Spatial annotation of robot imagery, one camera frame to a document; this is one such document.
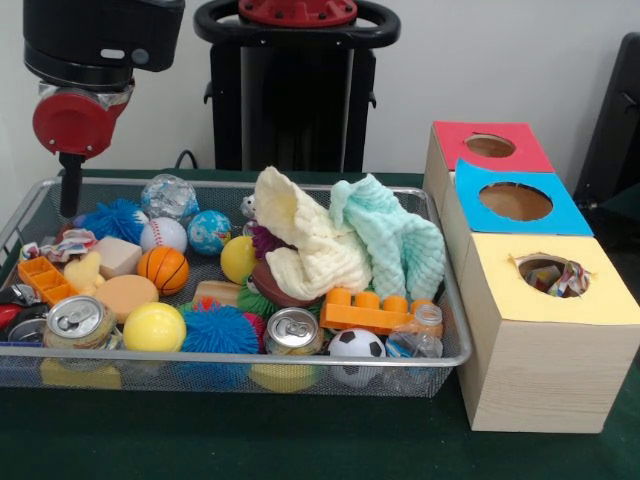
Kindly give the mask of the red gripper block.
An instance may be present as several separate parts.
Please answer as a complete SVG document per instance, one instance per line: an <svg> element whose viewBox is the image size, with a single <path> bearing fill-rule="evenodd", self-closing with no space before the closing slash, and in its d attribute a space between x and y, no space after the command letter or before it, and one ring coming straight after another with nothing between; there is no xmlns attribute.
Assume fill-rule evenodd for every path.
<svg viewBox="0 0 640 480"><path fill-rule="evenodd" d="M93 158L111 144L116 122L127 107L135 83L123 89L93 92L76 87L39 83L39 102L32 126L39 142L51 153L60 153L64 169L60 214L76 215L82 184L84 157Z"/></svg>

